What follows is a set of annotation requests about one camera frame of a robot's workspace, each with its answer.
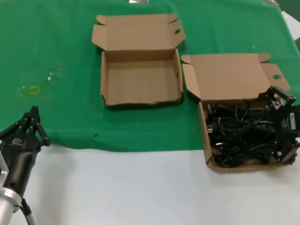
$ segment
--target yellow stain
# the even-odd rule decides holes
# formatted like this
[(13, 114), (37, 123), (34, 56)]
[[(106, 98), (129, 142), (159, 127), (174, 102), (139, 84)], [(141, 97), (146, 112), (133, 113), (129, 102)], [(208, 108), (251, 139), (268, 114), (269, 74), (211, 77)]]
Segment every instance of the yellow stain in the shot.
[(30, 95), (39, 95), (41, 93), (40, 86), (30, 86), (28, 88), (28, 94)]

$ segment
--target empty cardboard box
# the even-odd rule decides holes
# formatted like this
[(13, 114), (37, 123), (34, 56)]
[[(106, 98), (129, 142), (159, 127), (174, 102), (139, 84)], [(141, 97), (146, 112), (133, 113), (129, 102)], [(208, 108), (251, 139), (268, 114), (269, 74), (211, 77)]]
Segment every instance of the empty cardboard box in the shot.
[(274, 160), (268, 165), (249, 160), (238, 167), (222, 168), (212, 157), (215, 149), (210, 146), (205, 121), (208, 105), (237, 105), (244, 98), (254, 100), (270, 86), (290, 89), (279, 67), (276, 64), (265, 63), (270, 59), (269, 54), (183, 55), (181, 59), (187, 89), (199, 101), (199, 122), (208, 167), (220, 172), (238, 172), (280, 167), (295, 161), (295, 156), (288, 162), (279, 163)]
[(176, 14), (98, 15), (92, 42), (104, 49), (101, 95), (106, 105), (180, 102), (178, 50), (185, 34)]

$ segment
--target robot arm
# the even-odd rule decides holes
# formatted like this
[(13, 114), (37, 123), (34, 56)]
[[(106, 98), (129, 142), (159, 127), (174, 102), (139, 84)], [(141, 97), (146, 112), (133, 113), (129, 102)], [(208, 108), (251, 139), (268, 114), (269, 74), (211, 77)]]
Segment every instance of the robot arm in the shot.
[(37, 154), (42, 146), (50, 146), (40, 122), (38, 107), (33, 106), (22, 119), (0, 133), (0, 225), (8, 225), (20, 207), (27, 221), (32, 218), (23, 195)]

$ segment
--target black device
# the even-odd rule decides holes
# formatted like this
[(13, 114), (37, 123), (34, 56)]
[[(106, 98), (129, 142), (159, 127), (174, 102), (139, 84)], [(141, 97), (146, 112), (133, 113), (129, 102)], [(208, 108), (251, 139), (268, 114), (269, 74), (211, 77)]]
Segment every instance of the black device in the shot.
[[(276, 95), (286, 101), (283, 105)], [(270, 87), (258, 96), (266, 101), (263, 109), (251, 109), (248, 99), (237, 106), (208, 106), (208, 132), (210, 144), (218, 152), (215, 162), (221, 167), (235, 167), (248, 159), (263, 164), (271, 158), (288, 161), (300, 147), (296, 137), (300, 134), (300, 105), (292, 106), (296, 98), (288, 92)]]
[(50, 146), (49, 137), (40, 124), (37, 106), (0, 133), (0, 225), (8, 225), (19, 208), (27, 222), (35, 224), (31, 210), (23, 198), (31, 170), (42, 146)]

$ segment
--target box hole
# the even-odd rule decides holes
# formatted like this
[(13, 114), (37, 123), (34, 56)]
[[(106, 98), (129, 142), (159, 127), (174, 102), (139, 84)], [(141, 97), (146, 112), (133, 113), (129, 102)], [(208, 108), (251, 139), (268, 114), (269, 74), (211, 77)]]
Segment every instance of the box hole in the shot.
[(275, 75), (273, 76), (273, 79), (274, 79), (274, 80), (280, 80), (280, 79), (281, 79), (281, 75), (280, 75), (280, 74), (275, 74)]

